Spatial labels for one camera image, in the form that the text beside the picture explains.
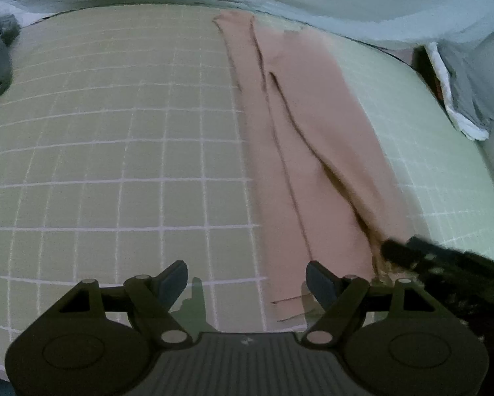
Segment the pink fabric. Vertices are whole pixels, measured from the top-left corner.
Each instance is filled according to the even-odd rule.
[[[235,68],[278,319],[303,312],[307,263],[368,280],[380,245],[409,237],[406,212],[367,116],[311,28],[279,32],[253,15],[216,19]]]

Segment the fabric fold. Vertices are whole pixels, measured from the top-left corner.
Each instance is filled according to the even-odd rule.
[[[216,19],[235,69],[279,320],[303,312],[307,263],[388,278],[386,238],[409,237],[373,128],[313,29],[279,32],[253,15]]]

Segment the bed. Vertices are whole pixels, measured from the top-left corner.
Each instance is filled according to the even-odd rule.
[[[267,302],[218,13],[110,6],[22,29],[13,83],[0,97],[0,377],[10,342],[76,282],[121,284],[176,259],[187,262],[190,284],[172,310],[193,332],[306,328],[303,314],[276,321]],[[494,183],[477,144],[455,131],[409,66],[329,37],[414,232],[494,259]]]

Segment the mattress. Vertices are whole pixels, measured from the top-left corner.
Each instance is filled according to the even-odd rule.
[[[111,6],[22,30],[0,97],[1,377],[10,342],[76,282],[121,284],[176,259],[190,284],[172,310],[191,332],[305,330],[307,317],[278,322],[267,301],[263,228],[218,12]],[[494,185],[476,144],[404,63],[327,37],[414,232],[494,259]]]

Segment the grid pattern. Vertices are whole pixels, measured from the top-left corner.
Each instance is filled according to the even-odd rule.
[[[14,81],[0,98],[0,369],[14,337],[77,281],[109,286],[176,259],[202,281],[204,320],[215,328],[305,329],[303,316],[278,323],[267,306],[243,113],[212,23],[218,12],[103,7],[22,30]],[[475,145],[408,67],[329,40],[416,232],[494,258],[494,188]]]

